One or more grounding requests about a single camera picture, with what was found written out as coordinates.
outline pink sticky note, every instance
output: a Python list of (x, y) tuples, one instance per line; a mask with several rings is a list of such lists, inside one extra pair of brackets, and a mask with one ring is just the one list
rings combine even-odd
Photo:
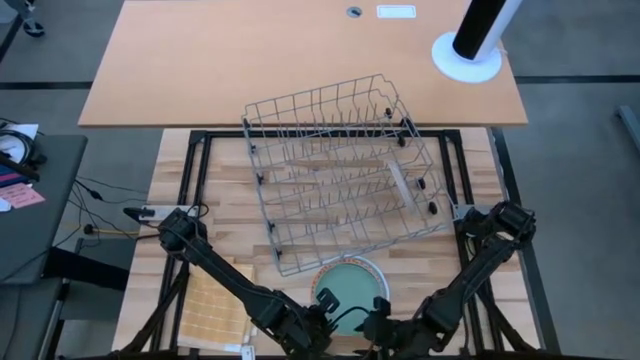
[(0, 198), (8, 201), (16, 209), (44, 201), (42, 195), (25, 184), (0, 188)]

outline black metal frame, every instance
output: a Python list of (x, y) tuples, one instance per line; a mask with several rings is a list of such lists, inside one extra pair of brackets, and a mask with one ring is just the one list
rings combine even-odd
[[(413, 128), (411, 130), (416, 131), (421, 137), (435, 138), (438, 140), (438, 143), (440, 146), (440, 152), (442, 156), (447, 191), (453, 203), (459, 204), (458, 196), (456, 193), (453, 167), (451, 165), (451, 157), (450, 157), (451, 154), (449, 153), (449, 146), (448, 146), (449, 143), (453, 144), (453, 147), (455, 149), (456, 161), (459, 167), (459, 176), (460, 176), (460, 181), (462, 185), (464, 203), (473, 204), (474, 202), (473, 192), (471, 188), (471, 181), (470, 181), (469, 173), (467, 169), (466, 158), (464, 155), (462, 137), (460, 135), (460, 131), (459, 130), (415, 130)], [(252, 132), (255, 132), (255, 134), (259, 135), (260, 137), (277, 137), (279, 135), (282, 135), (282, 131), (280, 130), (259, 130), (259, 131), (249, 130), (250, 134)], [(360, 132), (362, 133), (361, 136), (365, 136), (365, 131), (360, 130)], [(294, 131), (294, 130), (290, 131), (290, 135), (294, 137), (305, 135), (305, 134), (308, 135), (304, 131), (303, 132)], [(209, 164), (209, 158), (211, 155), (211, 145), (212, 145), (213, 139), (244, 138), (244, 136), (245, 134), (241, 130), (233, 130), (233, 131), (195, 130), (191, 132), (189, 136), (189, 145), (187, 148), (182, 180), (180, 184), (180, 191), (178, 195), (178, 205), (187, 204), (187, 195), (189, 192), (189, 183), (191, 181), (191, 172), (193, 169), (196, 147), (198, 146), (198, 144), (203, 143), (203, 148), (202, 148), (203, 150), (200, 158), (200, 167), (197, 175), (195, 194), (193, 197), (193, 204), (199, 204), (202, 202), (202, 199), (203, 199), (204, 188), (205, 188), (204, 185), (206, 182), (206, 175), (207, 175), (207, 169)], [(465, 241), (464, 239), (461, 239), (458, 237), (456, 238), (460, 264), (463, 268), (467, 266), (467, 264), (470, 262), (469, 254), (467, 252), (467, 245), (464, 243), (464, 241)], [(476, 251), (478, 250), (479, 245), (480, 244), (477, 242), (474, 244), (471, 244), (472, 248), (474, 248)], [(524, 255), (523, 260), (527, 263), (526, 264), (527, 280), (531, 283), (530, 284), (531, 290), (534, 291), (536, 294), (536, 296), (532, 296), (532, 300), (534, 301), (534, 307), (535, 307), (535, 309), (533, 309), (534, 315), (538, 317), (537, 321), (538, 321), (538, 325), (540, 326), (543, 332), (542, 335), (543, 335), (545, 347), (554, 353), (560, 353), (559, 346), (557, 346), (557, 337), (556, 337), (555, 329), (553, 327), (553, 322), (551, 321), (551, 318), (550, 318), (549, 306), (547, 304), (546, 297), (544, 296), (544, 289), (542, 288), (540, 274), (538, 272), (537, 264), (535, 262), (535, 254), (533, 254), (531, 247), (529, 247), (527, 250), (529, 249), (531, 251), (526, 251), (527, 254), (523, 254)], [(187, 263), (182, 264), (182, 267), (186, 267), (186, 266), (188, 266)], [(162, 285), (160, 289), (159, 301), (161, 301), (166, 296), (171, 286), (172, 278), (174, 274), (174, 268), (175, 268), (175, 259), (171, 257), (167, 257), (167, 261), (165, 263), (165, 269), (163, 273)], [(480, 289), (480, 292), (482, 292), (483, 298), (485, 300), (488, 300), (490, 302), (494, 301), (493, 292), (492, 292), (491, 284), (489, 281), (487, 281), (487, 283)], [(184, 305), (185, 293), (186, 293), (186, 286), (181, 289), (181, 291), (177, 296), (176, 311), (174, 313), (174, 321), (173, 321), (173, 326), (171, 331), (171, 338), (169, 342), (170, 350), (177, 349), (178, 330), (179, 330), (180, 318), (182, 314), (182, 307)], [(161, 341), (163, 322), (164, 321), (160, 322), (159, 326), (155, 329), (152, 335), (150, 351), (160, 350), (160, 341)], [(471, 336), (473, 338), (476, 351), (484, 350), (485, 344), (483, 341), (482, 328), (480, 325), (478, 305), (475, 299), (473, 299), (469, 303), (469, 323), (470, 323)], [(503, 344), (502, 336), (500, 334), (500, 329), (497, 326), (494, 319), (489, 318), (489, 327), (491, 332), (491, 338), (493, 341), (493, 348), (496, 351), (504, 351), (504, 344)], [(197, 349), (193, 349), (192, 353), (193, 355), (197, 355)], [(207, 358), (221, 360), (221, 359), (224, 359), (225, 357), (213, 356), (213, 357), (207, 357)]]

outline plate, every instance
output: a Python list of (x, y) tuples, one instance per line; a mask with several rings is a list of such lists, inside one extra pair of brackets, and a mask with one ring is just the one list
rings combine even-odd
[[(382, 271), (371, 261), (361, 257), (341, 259), (321, 268), (311, 285), (311, 296), (314, 302), (316, 302), (316, 295), (325, 287), (331, 290), (340, 301), (336, 311), (333, 314), (327, 314), (330, 321), (353, 306), (373, 310), (373, 298), (376, 296), (389, 300), (389, 284)], [(340, 319), (335, 333), (343, 336), (362, 336), (362, 333), (353, 329), (362, 324), (366, 316), (364, 311), (350, 312)]]

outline wire dish rack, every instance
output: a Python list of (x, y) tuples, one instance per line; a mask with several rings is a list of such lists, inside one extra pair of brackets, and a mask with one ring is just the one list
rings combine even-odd
[(242, 118), (264, 222), (283, 276), (452, 223), (452, 206), (383, 75), (247, 105)]

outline cork mat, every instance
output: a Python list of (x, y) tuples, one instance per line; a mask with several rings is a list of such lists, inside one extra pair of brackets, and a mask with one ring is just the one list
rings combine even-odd
[[(233, 267), (254, 280), (253, 265), (233, 264)], [(240, 352), (251, 331), (242, 302), (201, 268), (192, 266), (190, 272), (178, 345)]]

